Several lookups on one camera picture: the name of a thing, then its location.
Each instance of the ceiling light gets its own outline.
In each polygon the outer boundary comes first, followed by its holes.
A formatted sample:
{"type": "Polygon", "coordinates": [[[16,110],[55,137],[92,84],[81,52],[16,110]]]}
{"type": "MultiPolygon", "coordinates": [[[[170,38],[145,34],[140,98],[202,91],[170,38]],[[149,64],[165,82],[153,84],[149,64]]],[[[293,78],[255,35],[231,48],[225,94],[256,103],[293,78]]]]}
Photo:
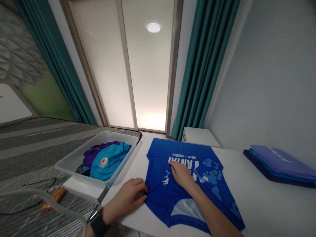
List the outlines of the ceiling light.
{"type": "Polygon", "coordinates": [[[147,30],[150,32],[150,33],[157,33],[160,31],[160,25],[157,24],[157,23],[149,23],[147,25],[147,30]]]}

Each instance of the watch strap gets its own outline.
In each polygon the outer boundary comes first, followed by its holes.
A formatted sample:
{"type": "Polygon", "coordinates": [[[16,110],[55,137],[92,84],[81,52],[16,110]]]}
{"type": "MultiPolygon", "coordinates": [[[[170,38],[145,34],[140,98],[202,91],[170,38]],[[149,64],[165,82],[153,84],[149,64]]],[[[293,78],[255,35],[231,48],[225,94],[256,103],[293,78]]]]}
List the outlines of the watch strap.
{"type": "Polygon", "coordinates": [[[111,225],[106,225],[101,213],[98,213],[91,221],[91,228],[96,237],[103,237],[111,225]]]}

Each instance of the wrist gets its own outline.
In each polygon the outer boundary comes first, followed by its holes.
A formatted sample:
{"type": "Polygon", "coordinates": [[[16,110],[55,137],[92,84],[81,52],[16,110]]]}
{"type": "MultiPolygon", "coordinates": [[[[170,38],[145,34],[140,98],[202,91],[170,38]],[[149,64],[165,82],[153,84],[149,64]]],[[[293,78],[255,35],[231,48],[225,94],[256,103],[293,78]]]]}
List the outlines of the wrist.
{"type": "Polygon", "coordinates": [[[109,204],[106,204],[102,208],[102,219],[106,225],[110,225],[116,219],[115,214],[111,210],[111,206],[109,204]]]}
{"type": "Polygon", "coordinates": [[[200,186],[196,183],[196,182],[192,182],[190,183],[190,185],[187,186],[187,188],[185,188],[185,190],[191,195],[193,196],[193,194],[195,194],[197,192],[197,190],[200,189],[200,186]]]}

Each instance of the green wall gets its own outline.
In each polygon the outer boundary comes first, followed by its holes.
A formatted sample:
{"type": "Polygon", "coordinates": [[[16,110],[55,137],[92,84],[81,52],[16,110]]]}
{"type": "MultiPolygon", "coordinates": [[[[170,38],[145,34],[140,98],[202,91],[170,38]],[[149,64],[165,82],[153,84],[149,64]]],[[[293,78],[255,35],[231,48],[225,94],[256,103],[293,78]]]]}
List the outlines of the green wall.
{"type": "Polygon", "coordinates": [[[43,78],[35,85],[24,85],[19,92],[39,116],[75,121],[48,66],[43,78]]]}

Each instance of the plastic storage box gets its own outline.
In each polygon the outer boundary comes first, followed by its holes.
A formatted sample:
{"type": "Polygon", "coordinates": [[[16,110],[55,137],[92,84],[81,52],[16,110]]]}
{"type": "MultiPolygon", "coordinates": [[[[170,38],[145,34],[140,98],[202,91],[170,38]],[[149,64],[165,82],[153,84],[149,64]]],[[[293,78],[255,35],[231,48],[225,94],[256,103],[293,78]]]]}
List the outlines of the plastic storage box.
{"type": "Polygon", "coordinates": [[[109,131],[101,132],[100,134],[96,135],[94,138],[89,140],[88,142],[84,143],[82,146],[71,152],[69,155],[61,159],[55,164],[55,169],[60,170],[62,172],[74,175],[78,179],[82,179],[85,182],[89,182],[90,184],[100,187],[100,188],[107,188],[113,185],[115,179],[119,175],[120,171],[126,164],[127,160],[131,156],[132,152],[134,151],[137,145],[138,137],[133,137],[130,135],[125,135],[121,133],[114,133],[109,131]],[[84,176],[81,174],[76,173],[76,169],[82,165],[82,161],[84,158],[84,153],[92,146],[101,144],[101,143],[108,143],[112,141],[119,141],[119,142],[126,142],[127,144],[131,145],[131,149],[126,154],[124,159],[122,160],[121,164],[118,166],[116,171],[113,173],[111,178],[106,181],[90,178],[88,176],[84,176]]]}

